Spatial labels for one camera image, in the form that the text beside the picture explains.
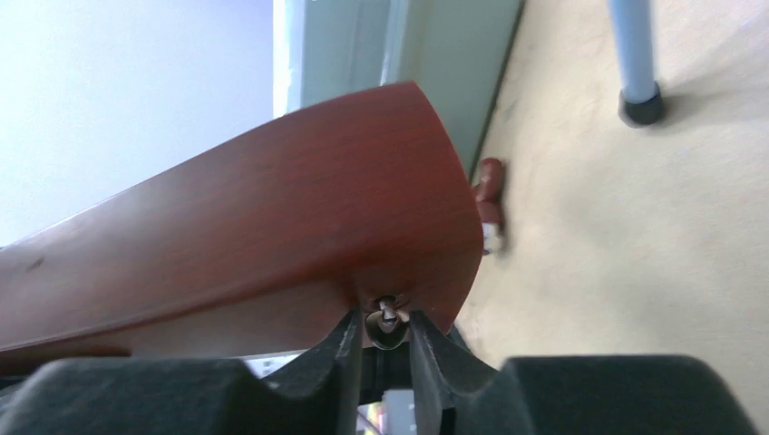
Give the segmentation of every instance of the floor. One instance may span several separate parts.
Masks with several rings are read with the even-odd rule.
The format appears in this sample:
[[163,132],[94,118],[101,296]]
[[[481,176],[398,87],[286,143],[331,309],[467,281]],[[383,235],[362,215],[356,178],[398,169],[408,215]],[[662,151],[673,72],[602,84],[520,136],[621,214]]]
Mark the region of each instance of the floor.
[[483,151],[509,252],[458,324],[488,363],[688,353],[769,433],[769,5],[657,0],[663,125],[617,116],[605,1],[530,0]]

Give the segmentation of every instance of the wooden object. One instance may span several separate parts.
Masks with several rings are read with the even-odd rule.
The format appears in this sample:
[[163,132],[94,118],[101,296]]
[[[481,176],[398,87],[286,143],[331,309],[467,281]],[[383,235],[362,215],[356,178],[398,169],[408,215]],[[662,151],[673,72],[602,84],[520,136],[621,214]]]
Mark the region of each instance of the wooden object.
[[481,253],[430,103],[412,83],[358,92],[0,250],[0,373],[72,355],[308,348],[382,295],[447,331]]

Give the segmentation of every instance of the white wall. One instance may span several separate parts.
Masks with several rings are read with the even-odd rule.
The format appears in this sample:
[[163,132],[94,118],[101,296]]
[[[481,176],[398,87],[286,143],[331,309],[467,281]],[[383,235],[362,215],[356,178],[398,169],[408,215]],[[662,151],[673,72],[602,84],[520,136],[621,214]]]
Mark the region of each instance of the white wall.
[[272,82],[272,0],[0,2],[0,246],[270,120]]

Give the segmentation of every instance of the tile floor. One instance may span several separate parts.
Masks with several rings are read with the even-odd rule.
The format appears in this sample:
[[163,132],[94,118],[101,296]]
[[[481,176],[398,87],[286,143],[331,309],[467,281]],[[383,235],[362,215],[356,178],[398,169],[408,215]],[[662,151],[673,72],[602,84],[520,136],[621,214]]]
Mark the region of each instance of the tile floor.
[[483,151],[511,250],[458,323],[506,356],[688,353],[769,432],[769,4],[657,0],[669,114],[632,130],[605,1],[530,0]]

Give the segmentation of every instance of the black rubber foot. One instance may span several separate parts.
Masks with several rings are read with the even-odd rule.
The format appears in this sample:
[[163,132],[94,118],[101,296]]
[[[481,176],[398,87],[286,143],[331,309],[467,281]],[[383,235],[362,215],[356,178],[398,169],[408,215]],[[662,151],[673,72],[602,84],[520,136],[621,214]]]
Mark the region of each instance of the black rubber foot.
[[665,106],[662,104],[662,94],[657,93],[649,101],[645,102],[627,102],[622,92],[619,94],[619,118],[621,118],[630,127],[643,127],[651,125],[663,118],[665,115]]

